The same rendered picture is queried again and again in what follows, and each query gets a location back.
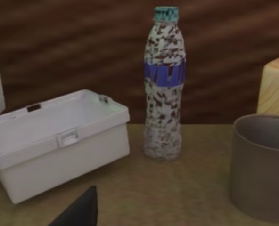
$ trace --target table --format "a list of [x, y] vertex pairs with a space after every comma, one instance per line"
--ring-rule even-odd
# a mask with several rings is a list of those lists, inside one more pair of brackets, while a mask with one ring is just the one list
[[128, 125], [128, 157], [21, 204], [0, 183], [0, 226], [46, 226], [91, 185], [98, 187], [99, 226], [274, 225], [229, 200], [231, 125], [182, 125], [182, 153], [168, 163], [143, 154], [143, 129]]

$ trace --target bottle body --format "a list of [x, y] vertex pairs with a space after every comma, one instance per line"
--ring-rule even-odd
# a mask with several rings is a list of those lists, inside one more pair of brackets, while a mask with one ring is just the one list
[[159, 161], [176, 158], [181, 149], [180, 108], [186, 53], [177, 20], [177, 7], [156, 7], [155, 24], [145, 48], [144, 153]]

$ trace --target teal bottle cap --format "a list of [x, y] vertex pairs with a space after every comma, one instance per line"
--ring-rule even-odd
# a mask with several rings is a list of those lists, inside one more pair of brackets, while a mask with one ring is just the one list
[[179, 9], [176, 6], [157, 6], [154, 9], [155, 21], [178, 22]]

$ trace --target brown backdrop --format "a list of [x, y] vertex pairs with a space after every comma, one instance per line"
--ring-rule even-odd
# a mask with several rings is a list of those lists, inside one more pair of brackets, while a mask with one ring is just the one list
[[[262, 68], [279, 57], [279, 0], [180, 1], [187, 48], [183, 123], [254, 113]], [[151, 0], [0, 0], [7, 111], [79, 89], [144, 122], [143, 50]]]

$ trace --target open box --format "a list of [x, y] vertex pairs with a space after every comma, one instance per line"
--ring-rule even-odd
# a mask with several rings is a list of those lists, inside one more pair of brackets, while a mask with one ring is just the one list
[[127, 107], [89, 90], [0, 115], [0, 180], [12, 202], [128, 155], [128, 121]]

